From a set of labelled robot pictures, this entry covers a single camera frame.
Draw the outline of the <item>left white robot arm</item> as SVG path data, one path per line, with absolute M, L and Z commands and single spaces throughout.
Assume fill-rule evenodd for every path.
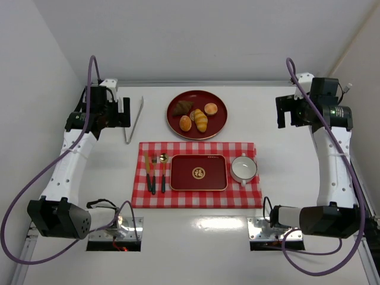
M 129 99 L 117 95 L 116 80 L 90 88 L 90 100 L 81 98 L 65 124 L 63 159 L 38 200 L 27 207 L 32 222 L 45 237 L 84 239 L 91 231 L 113 224 L 117 206 L 83 209 L 78 205 L 80 183 L 104 128 L 131 126 Z

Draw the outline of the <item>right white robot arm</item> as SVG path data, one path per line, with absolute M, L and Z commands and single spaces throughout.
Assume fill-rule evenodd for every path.
M 352 111 L 338 104 L 338 79 L 314 77 L 307 72 L 297 74 L 296 78 L 329 130 L 299 90 L 276 98 L 277 124 L 284 128 L 284 115 L 290 112 L 291 125 L 309 127 L 319 161 L 319 194 L 314 207 L 276 205 L 270 212 L 270 226 L 295 227 L 306 235 L 345 239 L 356 233 L 360 225 L 359 203 L 343 162 L 350 157 Z

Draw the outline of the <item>metal tongs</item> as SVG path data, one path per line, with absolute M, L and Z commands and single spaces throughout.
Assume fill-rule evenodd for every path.
M 141 96 L 141 97 L 130 98 L 129 106 L 130 106 L 131 126 L 123 129 L 125 143 L 127 145 L 131 143 L 133 134 L 137 127 L 137 122 L 140 118 L 141 112 L 144 107 L 144 97 Z

